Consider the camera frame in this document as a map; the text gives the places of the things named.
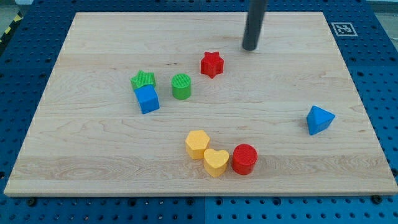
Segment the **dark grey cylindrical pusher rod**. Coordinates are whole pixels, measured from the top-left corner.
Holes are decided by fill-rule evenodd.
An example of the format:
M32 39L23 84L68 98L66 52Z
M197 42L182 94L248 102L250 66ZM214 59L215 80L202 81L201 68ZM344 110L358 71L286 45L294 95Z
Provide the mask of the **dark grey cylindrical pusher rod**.
M242 41L244 50L257 48L267 5L268 0L250 0Z

